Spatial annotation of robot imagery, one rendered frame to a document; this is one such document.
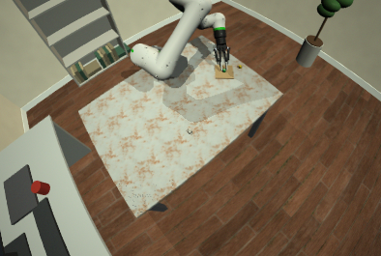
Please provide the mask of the tan square mat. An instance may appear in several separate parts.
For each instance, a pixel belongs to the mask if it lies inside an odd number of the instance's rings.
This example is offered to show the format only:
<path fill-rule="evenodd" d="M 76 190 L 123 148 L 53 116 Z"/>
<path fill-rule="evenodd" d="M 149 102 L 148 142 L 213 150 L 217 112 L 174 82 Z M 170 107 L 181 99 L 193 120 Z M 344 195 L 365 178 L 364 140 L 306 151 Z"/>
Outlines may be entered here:
<path fill-rule="evenodd" d="M 225 65 L 222 65 L 222 68 L 225 69 Z M 215 65 L 216 78 L 234 79 L 233 67 L 228 65 L 227 68 L 228 70 L 223 72 L 220 70 L 220 65 Z"/>

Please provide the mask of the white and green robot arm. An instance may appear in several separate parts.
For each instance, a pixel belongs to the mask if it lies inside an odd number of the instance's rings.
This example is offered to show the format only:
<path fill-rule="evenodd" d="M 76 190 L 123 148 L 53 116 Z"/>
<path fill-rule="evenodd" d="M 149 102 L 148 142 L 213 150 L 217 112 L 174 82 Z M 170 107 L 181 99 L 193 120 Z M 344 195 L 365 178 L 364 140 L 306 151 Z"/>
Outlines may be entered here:
<path fill-rule="evenodd" d="M 168 0 L 183 13 L 176 28 L 162 49 L 136 44 L 131 50 L 131 60 L 157 80 L 168 79 L 194 31 L 213 27 L 214 38 L 226 37 L 225 17 L 221 13 L 208 14 L 211 0 Z M 207 15 L 208 14 L 208 15 Z M 155 50 L 154 50 L 155 49 Z"/>

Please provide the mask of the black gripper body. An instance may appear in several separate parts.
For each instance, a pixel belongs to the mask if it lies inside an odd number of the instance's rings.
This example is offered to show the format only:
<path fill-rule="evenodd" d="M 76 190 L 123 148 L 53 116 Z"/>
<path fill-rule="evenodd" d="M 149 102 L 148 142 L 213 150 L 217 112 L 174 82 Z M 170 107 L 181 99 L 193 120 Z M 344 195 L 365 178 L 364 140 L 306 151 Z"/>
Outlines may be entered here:
<path fill-rule="evenodd" d="M 218 51 L 220 51 L 220 47 L 221 47 L 221 51 L 223 51 L 223 47 L 225 49 L 227 48 L 225 38 L 216 38 L 216 44 L 217 44 L 216 48 Z"/>

